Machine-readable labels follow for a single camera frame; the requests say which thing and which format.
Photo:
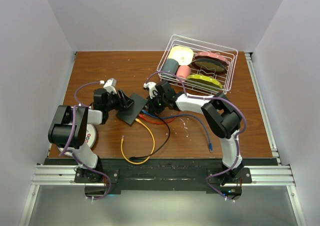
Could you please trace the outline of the black network switch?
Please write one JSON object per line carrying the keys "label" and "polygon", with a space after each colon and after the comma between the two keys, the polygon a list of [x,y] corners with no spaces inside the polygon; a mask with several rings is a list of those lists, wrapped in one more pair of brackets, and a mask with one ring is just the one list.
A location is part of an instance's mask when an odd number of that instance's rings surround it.
{"label": "black network switch", "polygon": [[133,104],[126,109],[118,111],[116,117],[127,123],[129,126],[132,126],[135,119],[147,104],[147,100],[136,93],[132,93],[129,98],[133,100]]}

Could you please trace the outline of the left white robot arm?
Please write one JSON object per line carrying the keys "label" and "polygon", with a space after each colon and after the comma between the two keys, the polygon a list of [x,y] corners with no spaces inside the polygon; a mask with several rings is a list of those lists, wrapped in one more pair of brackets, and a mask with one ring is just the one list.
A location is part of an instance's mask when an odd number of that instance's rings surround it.
{"label": "left white robot arm", "polygon": [[86,176],[92,182],[103,178],[103,169],[98,166],[99,157],[92,152],[86,142],[88,124],[105,124],[109,111],[130,108],[134,100],[123,90],[96,89],[93,93],[93,109],[87,106],[59,105],[48,131],[51,144],[62,146],[61,155],[68,150],[80,167],[87,168]]}

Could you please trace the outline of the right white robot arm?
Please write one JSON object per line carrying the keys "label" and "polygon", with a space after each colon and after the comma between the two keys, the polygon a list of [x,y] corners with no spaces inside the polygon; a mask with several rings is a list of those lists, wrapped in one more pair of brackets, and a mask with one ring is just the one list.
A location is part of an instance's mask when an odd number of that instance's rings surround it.
{"label": "right white robot arm", "polygon": [[220,139],[222,148],[222,173],[228,182],[235,182],[243,169],[239,146],[243,114],[223,93],[213,97],[175,92],[168,81],[146,82],[143,88],[149,92],[148,112],[160,114],[165,108],[202,114],[211,131]]}

